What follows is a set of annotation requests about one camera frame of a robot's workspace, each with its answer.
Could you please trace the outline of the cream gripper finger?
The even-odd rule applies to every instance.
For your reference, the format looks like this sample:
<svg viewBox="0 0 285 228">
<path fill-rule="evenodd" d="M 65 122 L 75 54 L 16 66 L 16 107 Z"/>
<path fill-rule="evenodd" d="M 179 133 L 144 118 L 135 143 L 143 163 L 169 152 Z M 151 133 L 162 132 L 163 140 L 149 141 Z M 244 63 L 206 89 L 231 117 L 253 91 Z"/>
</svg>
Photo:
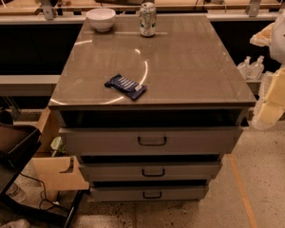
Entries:
<svg viewBox="0 0 285 228">
<path fill-rule="evenodd" d="M 270 24 L 263 30 L 254 34 L 250 39 L 250 43 L 258 47 L 269 47 L 271 45 L 273 27 L 274 24 Z"/>
<path fill-rule="evenodd" d="M 285 65 L 275 73 L 265 73 L 258 96 L 252 126 L 265 130 L 274 126 L 285 113 Z"/>
</svg>

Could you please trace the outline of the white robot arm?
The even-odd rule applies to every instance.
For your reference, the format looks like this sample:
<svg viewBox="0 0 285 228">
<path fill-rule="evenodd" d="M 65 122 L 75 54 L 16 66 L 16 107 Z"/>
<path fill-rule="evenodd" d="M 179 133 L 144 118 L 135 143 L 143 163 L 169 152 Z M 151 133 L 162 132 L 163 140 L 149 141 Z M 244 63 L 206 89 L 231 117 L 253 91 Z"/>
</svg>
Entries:
<svg viewBox="0 0 285 228">
<path fill-rule="evenodd" d="M 272 24 L 253 35 L 250 43 L 259 47 L 267 46 L 271 58 L 281 63 L 275 73 L 263 76 L 258 92 L 252 126 L 265 130 L 274 126 L 285 112 L 285 10 Z"/>
</svg>

